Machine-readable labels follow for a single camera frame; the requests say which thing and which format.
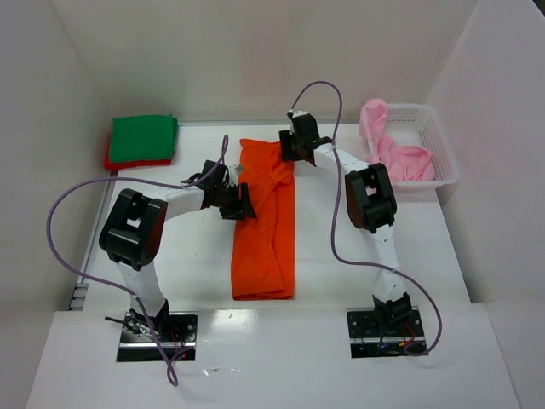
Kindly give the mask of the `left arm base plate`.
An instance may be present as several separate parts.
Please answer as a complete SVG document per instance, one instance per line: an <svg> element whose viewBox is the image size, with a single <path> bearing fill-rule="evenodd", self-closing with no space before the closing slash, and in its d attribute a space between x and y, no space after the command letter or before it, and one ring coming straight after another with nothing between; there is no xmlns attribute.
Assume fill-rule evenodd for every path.
<svg viewBox="0 0 545 409"><path fill-rule="evenodd" d="M117 362L161 361L152 332L143 322L126 312L123 320L115 320L122 326L118 344ZM196 313L173 312L163 327L155 331L169 359L194 361L196 356L198 315Z"/></svg>

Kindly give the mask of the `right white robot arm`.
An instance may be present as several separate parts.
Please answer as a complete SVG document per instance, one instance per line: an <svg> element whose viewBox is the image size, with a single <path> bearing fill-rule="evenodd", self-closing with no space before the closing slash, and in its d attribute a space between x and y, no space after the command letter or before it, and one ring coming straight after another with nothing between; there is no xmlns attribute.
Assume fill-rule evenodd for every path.
<svg viewBox="0 0 545 409"><path fill-rule="evenodd" d="M291 109L290 128L279 132L284 162L306 161L337 175L338 192L345 193L347 215L355 228L375 246L379 273L373 287L374 321L381 336L390 335L411 313L410 296L402 278L393 242L397 202L382 164L368 164L338 148L330 137L322 137L313 115Z"/></svg>

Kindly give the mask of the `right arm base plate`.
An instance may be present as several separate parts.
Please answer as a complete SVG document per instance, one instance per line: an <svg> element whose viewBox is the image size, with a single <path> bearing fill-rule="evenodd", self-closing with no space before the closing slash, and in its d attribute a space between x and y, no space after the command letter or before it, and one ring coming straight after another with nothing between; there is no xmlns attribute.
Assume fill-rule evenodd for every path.
<svg viewBox="0 0 545 409"><path fill-rule="evenodd" d="M382 329L372 308L346 311L351 357L397 358L407 356L405 349L420 354L427 348L421 315L414 307L407 319Z"/></svg>

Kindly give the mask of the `orange t shirt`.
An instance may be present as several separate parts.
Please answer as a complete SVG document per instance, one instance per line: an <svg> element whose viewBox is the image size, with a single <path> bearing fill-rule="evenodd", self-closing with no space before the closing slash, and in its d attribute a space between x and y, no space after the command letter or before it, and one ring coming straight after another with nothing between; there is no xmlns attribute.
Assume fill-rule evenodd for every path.
<svg viewBox="0 0 545 409"><path fill-rule="evenodd" d="M291 299L295 294L294 164L278 142L240 141L239 180L248 184L257 215L236 223L231 262L236 301Z"/></svg>

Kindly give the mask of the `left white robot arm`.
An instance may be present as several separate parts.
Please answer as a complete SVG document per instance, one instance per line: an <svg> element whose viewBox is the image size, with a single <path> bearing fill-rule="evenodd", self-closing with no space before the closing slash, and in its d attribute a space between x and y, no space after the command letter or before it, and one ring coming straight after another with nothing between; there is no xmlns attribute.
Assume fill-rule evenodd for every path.
<svg viewBox="0 0 545 409"><path fill-rule="evenodd" d="M212 207L225 220L257 218L248 184L239 180L243 172L241 164L208 160L186 187L163 187L149 194L126 188L118 195L100 232L99 246L131 291L130 328L139 325L163 335L172 326L154 265L168 220Z"/></svg>

